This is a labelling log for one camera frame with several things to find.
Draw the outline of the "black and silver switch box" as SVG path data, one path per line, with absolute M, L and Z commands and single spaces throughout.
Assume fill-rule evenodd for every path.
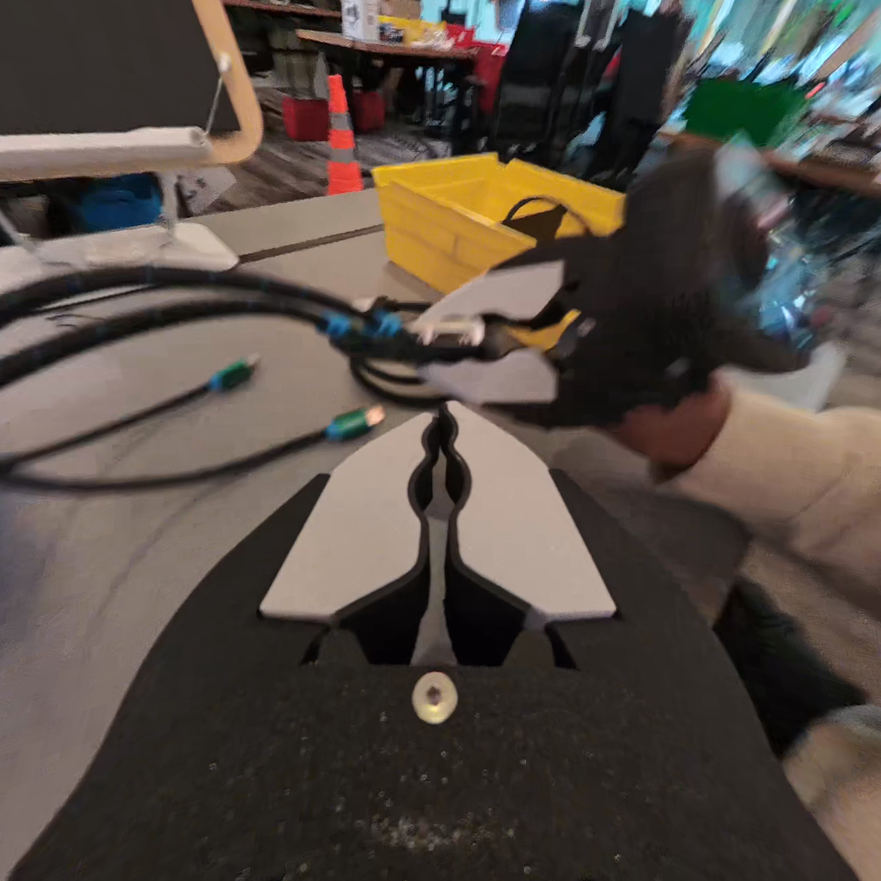
M 355 302 L 371 342 L 345 354 L 351 378 L 362 390 L 407 411 L 435 410 L 454 396 L 424 378 L 423 369 L 488 363 L 523 348 L 513 326 L 497 315 L 449 314 L 424 322 L 431 307 L 385 295 Z

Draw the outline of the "white carton box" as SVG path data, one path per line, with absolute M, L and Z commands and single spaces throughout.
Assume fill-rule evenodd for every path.
M 380 1 L 341 1 L 342 34 L 361 42 L 380 41 Z

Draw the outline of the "black board wooden rim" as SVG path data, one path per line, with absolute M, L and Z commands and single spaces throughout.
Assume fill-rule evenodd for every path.
M 3 1 L 1 135 L 204 131 L 250 158 L 263 124 L 223 2 Z

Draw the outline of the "person's right hand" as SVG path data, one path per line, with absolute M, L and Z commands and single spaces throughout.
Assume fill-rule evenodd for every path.
M 683 398 L 677 405 L 643 405 L 604 431 L 656 467 L 689 469 L 721 434 L 732 401 L 730 385 L 713 376 L 706 390 Z

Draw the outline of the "person's right forearm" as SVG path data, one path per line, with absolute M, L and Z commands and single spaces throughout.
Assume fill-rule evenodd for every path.
M 879 617 L 878 410 L 811 413 L 735 391 L 720 432 L 696 463 L 653 465 L 653 477 L 773 538 Z

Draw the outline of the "blue plastic container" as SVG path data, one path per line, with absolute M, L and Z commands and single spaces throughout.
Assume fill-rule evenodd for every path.
M 78 182 L 67 211 L 76 233 L 94 234 L 152 225 L 162 205 L 157 177 L 132 173 Z

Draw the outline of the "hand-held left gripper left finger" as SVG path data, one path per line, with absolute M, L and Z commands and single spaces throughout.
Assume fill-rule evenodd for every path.
M 423 413 L 360 446 L 331 473 L 260 603 L 277 620 L 341 620 L 416 566 L 412 479 L 432 460 Z

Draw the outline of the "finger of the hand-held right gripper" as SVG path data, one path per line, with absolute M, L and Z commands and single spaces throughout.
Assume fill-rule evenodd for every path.
M 420 368 L 420 379 L 468 404 L 545 404 L 558 396 L 558 371 L 541 351 L 512 351 L 487 361 L 433 362 Z
M 447 319 L 472 320 L 486 316 L 526 322 L 536 318 L 562 288 L 565 263 L 538 262 L 486 272 L 429 306 L 413 322 L 427 329 Z

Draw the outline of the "wooden table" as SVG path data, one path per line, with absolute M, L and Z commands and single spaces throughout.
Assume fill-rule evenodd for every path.
M 368 67 L 377 63 L 382 71 L 435 70 L 443 72 L 456 90 L 454 115 L 448 129 L 452 154 L 468 149 L 471 131 L 471 100 L 468 93 L 476 70 L 478 50 L 406 46 L 402 43 L 347 38 L 340 33 L 298 28 L 299 41 L 321 54 L 329 73 L 341 78 L 349 108 L 354 106 L 354 79 L 363 79 Z

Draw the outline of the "person's black trousers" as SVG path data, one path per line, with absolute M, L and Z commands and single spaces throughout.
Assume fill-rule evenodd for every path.
M 834 671 L 808 644 L 795 620 L 749 580 L 739 579 L 732 586 L 714 633 L 778 758 L 812 723 L 869 704 L 866 692 Z

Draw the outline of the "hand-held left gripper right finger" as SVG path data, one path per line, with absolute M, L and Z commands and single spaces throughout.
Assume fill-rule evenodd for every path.
M 446 413 L 448 462 L 461 474 L 454 532 L 463 567 L 528 620 L 613 617 L 616 604 L 543 460 L 458 402 Z

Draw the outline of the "white clip bar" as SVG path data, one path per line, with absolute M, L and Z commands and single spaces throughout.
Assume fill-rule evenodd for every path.
M 3 136 L 1 181 L 173 171 L 194 167 L 211 156 L 211 140 L 197 127 Z

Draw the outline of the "yellow parts trays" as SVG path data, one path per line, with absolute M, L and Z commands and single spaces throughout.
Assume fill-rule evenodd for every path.
M 443 23 L 431 23 L 421 18 L 380 15 L 378 28 L 380 42 L 390 45 L 418 49 L 446 49 L 451 45 Z

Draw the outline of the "yellow plastic bin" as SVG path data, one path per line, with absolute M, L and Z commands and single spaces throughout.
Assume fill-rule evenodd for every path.
M 373 170 L 388 258 L 446 295 L 536 246 L 502 225 L 510 212 L 567 209 L 557 238 L 609 235 L 625 195 L 495 153 L 387 165 Z

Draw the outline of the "green bin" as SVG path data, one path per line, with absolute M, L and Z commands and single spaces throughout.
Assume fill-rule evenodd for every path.
M 790 84 L 703 79 L 686 105 L 685 132 L 719 142 L 743 135 L 755 147 L 774 149 L 796 130 L 807 109 L 803 91 Z

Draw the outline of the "orange traffic cone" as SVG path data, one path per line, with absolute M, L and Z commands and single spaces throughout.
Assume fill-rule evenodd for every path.
M 355 156 L 355 136 L 346 90 L 341 76 L 328 77 L 329 89 L 329 161 L 327 195 L 346 195 L 364 189 L 360 165 Z

